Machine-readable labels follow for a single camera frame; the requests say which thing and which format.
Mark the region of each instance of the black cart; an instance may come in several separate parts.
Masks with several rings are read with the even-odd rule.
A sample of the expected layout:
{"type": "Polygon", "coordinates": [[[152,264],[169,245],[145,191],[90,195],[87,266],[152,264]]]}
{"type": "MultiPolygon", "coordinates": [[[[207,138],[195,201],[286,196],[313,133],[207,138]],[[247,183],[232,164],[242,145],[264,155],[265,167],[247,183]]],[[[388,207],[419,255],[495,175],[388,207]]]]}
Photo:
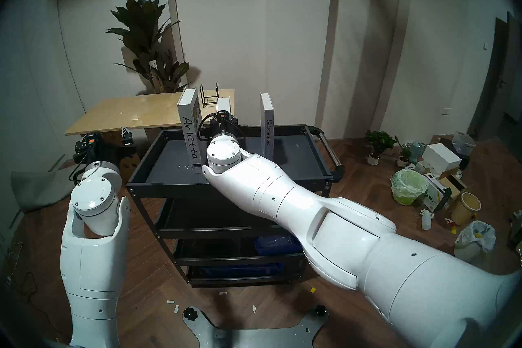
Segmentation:
{"type": "MultiPolygon", "coordinates": [[[[260,128],[244,130],[240,146],[261,152],[260,128]]],[[[328,197],[344,167],[320,129],[276,126],[274,162],[297,184],[328,197]],[[331,172],[312,137],[325,146],[336,169],[331,172]]],[[[190,168],[182,130],[162,130],[127,183],[145,222],[183,279],[196,286],[239,286],[301,279],[306,266],[302,252],[260,255],[256,237],[288,235],[278,224],[244,212],[190,168]],[[154,223],[141,198],[163,198],[154,223]],[[177,243],[171,251],[165,239],[177,243]]]]}

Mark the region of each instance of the yellow bucket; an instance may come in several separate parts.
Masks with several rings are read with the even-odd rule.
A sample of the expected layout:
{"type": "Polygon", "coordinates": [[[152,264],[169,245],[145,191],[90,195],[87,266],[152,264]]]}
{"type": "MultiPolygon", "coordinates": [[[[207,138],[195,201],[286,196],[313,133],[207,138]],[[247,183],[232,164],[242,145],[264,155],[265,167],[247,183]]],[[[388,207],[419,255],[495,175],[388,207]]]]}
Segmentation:
{"type": "Polygon", "coordinates": [[[480,203],[479,198],[472,193],[463,192],[460,194],[460,199],[453,208],[451,220],[459,226],[467,224],[481,207],[482,204],[480,203]]]}

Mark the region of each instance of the plant pot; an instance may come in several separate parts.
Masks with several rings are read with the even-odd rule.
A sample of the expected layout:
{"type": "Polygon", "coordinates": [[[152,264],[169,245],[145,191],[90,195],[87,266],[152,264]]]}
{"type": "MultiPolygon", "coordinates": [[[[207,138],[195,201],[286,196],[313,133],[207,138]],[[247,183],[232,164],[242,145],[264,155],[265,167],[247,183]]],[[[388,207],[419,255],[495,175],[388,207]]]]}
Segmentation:
{"type": "Polygon", "coordinates": [[[370,153],[368,158],[366,159],[369,165],[377,165],[379,163],[379,156],[375,156],[375,154],[370,153]]]}
{"type": "Polygon", "coordinates": [[[399,155],[399,158],[397,159],[397,165],[401,168],[404,168],[410,165],[410,162],[408,159],[405,159],[403,156],[399,155]]]}

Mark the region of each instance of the wooden table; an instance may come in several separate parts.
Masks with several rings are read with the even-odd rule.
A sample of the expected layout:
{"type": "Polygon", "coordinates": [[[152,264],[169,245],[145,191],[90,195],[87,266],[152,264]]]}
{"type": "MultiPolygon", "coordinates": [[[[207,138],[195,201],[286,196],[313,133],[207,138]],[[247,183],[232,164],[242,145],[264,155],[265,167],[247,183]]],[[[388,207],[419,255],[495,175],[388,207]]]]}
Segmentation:
{"type": "MultiPolygon", "coordinates": [[[[181,94],[181,92],[174,92],[104,99],[68,128],[65,134],[83,135],[93,130],[119,131],[122,127],[148,129],[180,126],[176,104],[181,94]]],[[[215,96],[215,94],[215,90],[205,91],[205,96],[215,96]]],[[[219,95],[230,98],[231,113],[234,114],[235,91],[219,90],[219,95]]],[[[201,99],[199,106],[202,117],[216,112],[215,104],[203,108],[201,99]]]]}

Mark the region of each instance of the metal base plate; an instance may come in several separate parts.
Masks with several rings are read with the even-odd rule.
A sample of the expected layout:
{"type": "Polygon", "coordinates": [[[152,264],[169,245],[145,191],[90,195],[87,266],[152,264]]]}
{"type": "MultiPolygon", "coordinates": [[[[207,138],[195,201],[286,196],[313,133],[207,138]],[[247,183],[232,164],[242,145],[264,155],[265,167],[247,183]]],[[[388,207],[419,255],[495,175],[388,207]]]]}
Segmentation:
{"type": "Polygon", "coordinates": [[[327,319],[328,311],[317,306],[309,310],[295,327],[221,330],[214,327],[197,307],[188,307],[183,316],[183,321],[199,340],[200,348],[312,348],[315,334],[327,319]]]}

